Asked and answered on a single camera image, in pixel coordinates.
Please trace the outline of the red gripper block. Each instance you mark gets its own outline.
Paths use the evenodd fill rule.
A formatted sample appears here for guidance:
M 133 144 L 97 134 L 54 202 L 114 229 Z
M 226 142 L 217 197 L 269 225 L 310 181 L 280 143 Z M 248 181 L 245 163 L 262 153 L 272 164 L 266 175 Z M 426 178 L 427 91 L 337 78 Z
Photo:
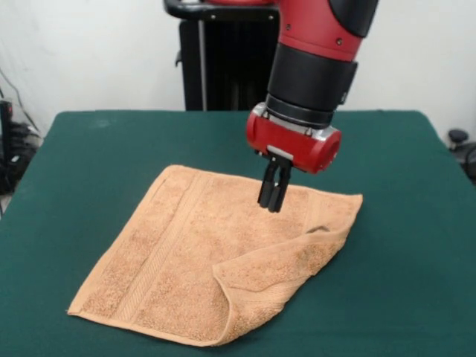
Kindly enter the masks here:
M 271 115 L 264 103 L 251 110 L 245 134 L 256 151 L 288 159 L 294 167 L 312 174 L 328 168 L 341 145 L 341 131 L 336 128 L 313 129 L 290 123 Z M 277 168 L 277 162 L 271 158 L 258 196 L 260 207 L 272 213 L 281 211 L 292 171 L 292 167 L 281 167 L 275 182 Z

